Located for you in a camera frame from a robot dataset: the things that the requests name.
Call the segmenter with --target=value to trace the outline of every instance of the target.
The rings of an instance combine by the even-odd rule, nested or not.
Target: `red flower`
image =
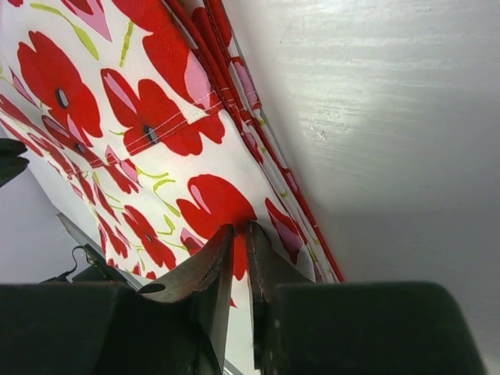
[[[79,156],[87,160],[91,166],[97,167],[104,164],[88,146],[82,143],[80,139],[75,138],[73,134],[68,133],[68,131],[59,123],[45,115],[41,117],[41,121],[58,143],[77,153]]]
[[[134,207],[125,205],[124,208],[125,213],[123,213],[123,218],[139,237],[151,259],[160,267],[166,264],[169,270],[174,268],[176,266],[176,259],[172,250],[159,240],[158,234],[156,234],[151,224]]]
[[[287,251],[291,262],[297,264],[298,253],[304,245],[302,238],[298,234],[297,225],[289,216],[281,213],[269,198],[266,198],[266,207],[271,223],[273,223],[276,228],[276,231],[280,236],[281,243]]]
[[[92,193],[91,185],[87,182],[87,180],[85,180],[85,177],[82,174],[80,168],[73,162],[72,164],[75,171],[75,177],[77,178],[78,182],[80,182],[81,188],[84,189],[84,193],[87,196],[88,200],[92,202],[92,205],[95,205],[94,193]]]
[[[153,271],[146,273],[146,279],[156,280],[157,278],[158,277],[156,277],[156,274]]]
[[[29,134],[30,138],[35,142],[38,147],[44,149],[54,161],[59,164],[61,170],[69,173],[73,170],[71,165],[68,163],[64,155],[47,139],[38,137],[34,134]]]
[[[30,31],[29,35],[34,49],[21,42],[17,51],[26,84],[49,107],[55,121],[71,134],[73,143],[92,146],[87,134],[102,137],[94,95],[59,47],[40,32]],[[58,139],[51,127],[48,131]]]
[[[130,181],[125,175],[123,175],[123,173],[118,170],[115,164],[112,164],[110,166],[107,166],[105,164],[104,168],[108,171],[108,173],[111,175],[111,177],[123,192],[130,194],[132,192],[132,189],[134,189],[136,192],[139,191],[138,187],[135,186],[135,184]]]
[[[199,73],[205,72],[193,56],[183,35],[172,23],[162,2],[157,0],[140,2],[113,0],[113,2],[136,25],[153,33],[142,39],[149,60],[178,95],[190,103],[195,103],[197,99],[191,95],[193,91],[190,90],[189,82],[185,80],[185,74],[189,64],[197,65]],[[219,99],[216,95],[211,95],[210,101],[216,104]]]
[[[14,104],[12,104],[4,95],[0,95],[0,109],[7,116],[23,123],[24,125],[30,127],[40,135],[46,137],[46,135],[41,131],[34,123],[28,119],[24,113],[22,113],[19,108],[17,108]]]
[[[100,223],[100,228],[99,228],[99,233],[101,235],[101,246],[102,246],[102,251],[106,253],[106,240],[107,237],[109,237],[109,240],[111,241],[111,245],[113,249],[115,250],[116,254],[121,255],[125,259],[128,257],[128,248],[125,243],[123,243],[122,240],[120,240],[114,233],[111,227],[107,224],[107,222],[99,215],[97,214],[97,217],[99,219]]]
[[[196,254],[203,247],[203,243],[186,228],[182,228],[180,232],[180,242],[187,248],[190,255]]]
[[[115,152],[113,149],[108,146],[105,151],[105,157],[106,161],[109,163],[110,166],[120,166],[120,169],[123,171],[123,173],[130,178],[133,182],[136,184],[139,184],[139,174],[137,171],[137,168],[135,167],[135,164],[130,160],[130,159],[125,159],[125,160],[119,160],[118,156],[116,156]],[[135,192],[139,192],[139,188],[135,184],[127,184],[125,181],[121,181],[123,185],[127,185],[125,187],[125,192],[129,193],[131,192],[131,188],[135,190]]]
[[[135,155],[162,142],[179,155],[199,155],[200,133],[220,144],[224,126],[216,113],[188,124],[177,105],[152,80],[140,80],[139,97],[115,70],[101,71],[102,83],[118,121],[128,130],[123,143]]]
[[[193,177],[187,184],[196,205],[177,199],[177,205],[191,228],[203,238],[211,238],[219,227],[231,223],[236,227],[234,241],[234,275],[243,278],[247,269],[245,228],[257,216],[250,202],[226,180],[211,174]]]
[[[24,0],[9,0],[9,2],[14,6],[21,6]]]
[[[37,153],[39,156],[43,157],[44,154],[41,153],[41,151],[31,143],[31,141],[28,141],[27,138],[22,136],[16,129],[8,125],[4,120],[0,119],[0,123],[17,139],[19,139],[21,142],[23,142],[31,151]]]
[[[100,0],[62,0],[62,3],[88,26],[100,33],[108,41],[111,41]]]
[[[111,215],[116,220],[118,220],[116,218],[115,212],[113,211],[113,209],[109,205],[108,200],[104,196],[104,193],[102,192],[102,189],[99,186],[99,184],[98,184],[97,180],[95,179],[95,177],[92,177],[92,180],[94,181],[94,191],[95,191],[95,194],[97,195],[98,200],[101,202],[102,208],[105,209],[108,212],[109,215]]]

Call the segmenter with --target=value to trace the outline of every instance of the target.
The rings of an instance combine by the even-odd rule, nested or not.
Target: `cable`
[[[73,248],[73,250],[71,251],[71,256],[73,257],[73,260],[74,260],[74,262],[75,262],[74,267],[73,267],[71,270],[69,270],[69,271],[66,271],[66,272],[61,273],[59,276],[57,276],[57,278],[58,278],[58,279],[59,279],[59,278],[63,278],[63,277],[64,277],[64,278],[66,278],[66,277],[68,277],[71,273],[73,273],[73,272],[75,272],[75,271],[77,270],[77,267],[78,267],[78,261],[77,261],[77,259],[75,258],[75,251],[76,251],[77,249],[79,249],[79,248],[81,248],[81,249],[84,251],[84,253],[85,253],[85,258],[86,258],[86,260],[87,260],[87,263],[88,263],[88,264],[91,264],[91,263],[88,261],[88,254],[87,254],[87,251],[85,250],[85,248],[84,248],[83,246],[80,246],[80,245],[75,246],[75,247]]]

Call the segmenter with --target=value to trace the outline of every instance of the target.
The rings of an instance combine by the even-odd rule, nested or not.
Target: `black plastic object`
[[[247,252],[255,367],[262,373],[484,374],[444,288],[310,283],[274,253],[256,223],[248,227]]]
[[[221,374],[233,239],[222,226],[143,295],[110,283],[1,286],[2,373]]]
[[[27,168],[30,161],[20,157],[26,150],[23,142],[0,138],[0,187]]]

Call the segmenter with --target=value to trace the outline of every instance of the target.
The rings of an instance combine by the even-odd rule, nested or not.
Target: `white wall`
[[[29,170],[0,188],[0,208],[0,284],[38,283],[73,268],[78,244]],[[81,270],[81,252],[75,256]]]
[[[500,2],[224,3],[346,279],[443,284],[500,373]]]

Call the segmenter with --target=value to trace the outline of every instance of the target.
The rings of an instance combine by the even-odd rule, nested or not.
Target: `fabric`
[[[341,279],[220,0],[8,0],[1,12],[0,122],[87,203],[110,265],[155,279],[232,223],[243,290],[257,220],[307,277]]]

